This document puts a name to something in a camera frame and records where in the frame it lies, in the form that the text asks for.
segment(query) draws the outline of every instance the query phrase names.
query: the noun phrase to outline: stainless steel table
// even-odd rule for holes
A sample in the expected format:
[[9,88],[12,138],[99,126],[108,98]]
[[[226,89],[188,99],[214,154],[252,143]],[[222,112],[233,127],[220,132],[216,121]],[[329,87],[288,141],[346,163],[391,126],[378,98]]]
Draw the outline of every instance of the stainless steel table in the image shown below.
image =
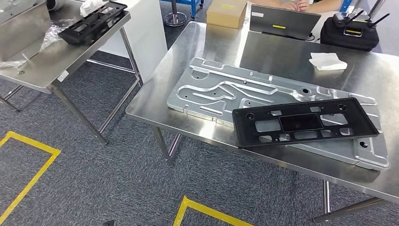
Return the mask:
[[[52,20],[73,19],[78,21],[81,19],[81,4],[81,1],[67,0],[65,5],[59,11],[51,13],[50,17]],[[125,29],[123,28],[123,25],[130,18],[130,14],[127,12],[127,14],[122,17],[106,34],[104,34],[91,46],[72,46],[68,45],[64,40],[60,40],[45,48],[42,52],[38,53],[36,56],[30,59],[29,62],[22,65],[20,69],[14,67],[0,69],[1,79],[5,79],[20,85],[9,92],[6,97],[0,97],[0,102],[10,106],[13,110],[17,110],[8,102],[8,99],[12,97],[22,86],[26,86],[47,94],[54,92],[62,100],[62,102],[78,116],[83,124],[90,129],[90,131],[99,139],[100,143],[106,144],[107,141],[102,137],[101,133],[108,126],[116,112],[126,101],[133,89],[138,84],[142,85],[140,72],[137,68],[136,61],[125,33]],[[117,31],[120,31],[122,35],[133,70],[89,59]],[[73,102],[68,99],[68,97],[60,88],[60,82],[57,80],[57,78],[65,71],[71,74],[86,61],[133,73],[136,79],[99,130],[96,130],[96,128],[87,120],[87,118],[80,112]]]
[[[348,68],[345,71],[319,72],[308,61],[311,52],[335,52],[348,63]],[[238,149],[233,129],[185,115],[167,106],[170,92],[193,57],[374,97],[381,111],[391,168],[383,172],[364,169],[289,146]],[[167,149],[160,128],[325,180],[326,215],[314,219],[322,222],[384,204],[385,200],[399,203],[399,119],[396,117],[399,105],[395,102],[398,89],[399,57],[396,56],[191,22],[136,94],[126,113],[153,126],[169,164],[180,135]],[[330,212],[328,181],[376,198]]]

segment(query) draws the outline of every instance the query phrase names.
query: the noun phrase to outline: white tissue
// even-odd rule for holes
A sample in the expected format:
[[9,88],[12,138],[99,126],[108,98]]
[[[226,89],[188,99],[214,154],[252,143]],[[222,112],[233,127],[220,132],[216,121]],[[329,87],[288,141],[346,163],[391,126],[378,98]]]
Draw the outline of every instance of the white tissue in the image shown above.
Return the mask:
[[80,15],[82,17],[87,17],[90,13],[103,6],[103,4],[103,0],[86,0],[80,6]]
[[347,63],[338,59],[336,53],[311,53],[309,59],[312,65],[319,71],[345,70]]

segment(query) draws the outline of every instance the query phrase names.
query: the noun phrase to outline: person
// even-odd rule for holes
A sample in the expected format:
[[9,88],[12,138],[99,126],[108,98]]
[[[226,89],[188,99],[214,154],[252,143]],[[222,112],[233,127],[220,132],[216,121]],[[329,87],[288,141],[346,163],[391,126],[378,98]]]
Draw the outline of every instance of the person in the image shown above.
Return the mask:
[[250,0],[256,5],[269,6],[275,8],[285,8],[289,10],[325,13],[337,11],[341,6],[341,0]]

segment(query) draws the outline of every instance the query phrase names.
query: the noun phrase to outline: aluminum plate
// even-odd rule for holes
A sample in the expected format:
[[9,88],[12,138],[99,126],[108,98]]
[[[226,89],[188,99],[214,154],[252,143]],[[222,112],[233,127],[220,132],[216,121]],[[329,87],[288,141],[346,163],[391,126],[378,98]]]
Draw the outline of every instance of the aluminum plate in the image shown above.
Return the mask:
[[[347,97],[359,101],[381,133],[379,136],[291,146],[367,169],[388,169],[390,165],[380,114],[377,102],[371,97],[194,58],[172,90],[167,104],[185,114],[233,128],[231,113],[237,108]],[[338,114],[322,118],[331,125],[342,124],[342,120],[345,119]]]

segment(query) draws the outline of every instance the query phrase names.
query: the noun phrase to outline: black plastic bracket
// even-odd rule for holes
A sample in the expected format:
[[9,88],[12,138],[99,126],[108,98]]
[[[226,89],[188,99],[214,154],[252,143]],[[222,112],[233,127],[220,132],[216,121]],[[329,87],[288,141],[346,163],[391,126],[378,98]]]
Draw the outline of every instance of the black plastic bracket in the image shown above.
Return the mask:
[[239,148],[376,137],[379,132],[356,98],[233,110]]
[[107,2],[87,17],[74,23],[58,36],[71,45],[89,46],[103,36],[123,16],[127,6],[117,2]]

